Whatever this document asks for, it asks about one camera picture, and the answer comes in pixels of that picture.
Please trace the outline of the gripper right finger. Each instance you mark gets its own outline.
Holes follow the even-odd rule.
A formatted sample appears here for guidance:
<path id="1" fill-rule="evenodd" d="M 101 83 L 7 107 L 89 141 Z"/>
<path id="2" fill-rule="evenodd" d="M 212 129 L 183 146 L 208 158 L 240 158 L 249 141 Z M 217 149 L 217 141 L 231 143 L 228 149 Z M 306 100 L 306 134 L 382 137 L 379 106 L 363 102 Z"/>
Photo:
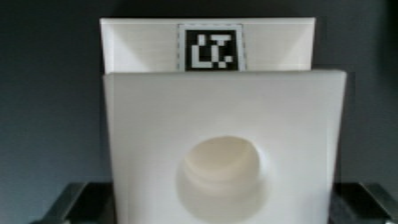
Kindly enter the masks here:
<path id="1" fill-rule="evenodd" d="M 380 184 L 334 184 L 331 224 L 398 224 L 398 200 Z"/>

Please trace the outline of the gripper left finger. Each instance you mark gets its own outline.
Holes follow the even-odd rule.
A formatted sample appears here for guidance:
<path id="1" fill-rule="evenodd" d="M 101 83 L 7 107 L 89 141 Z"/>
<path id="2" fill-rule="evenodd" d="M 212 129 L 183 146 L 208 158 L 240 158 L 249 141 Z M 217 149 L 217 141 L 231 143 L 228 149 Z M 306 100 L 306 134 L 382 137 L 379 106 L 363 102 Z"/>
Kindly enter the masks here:
<path id="1" fill-rule="evenodd" d="M 29 224 L 114 224 L 112 183 L 69 183 L 43 218 Z"/>

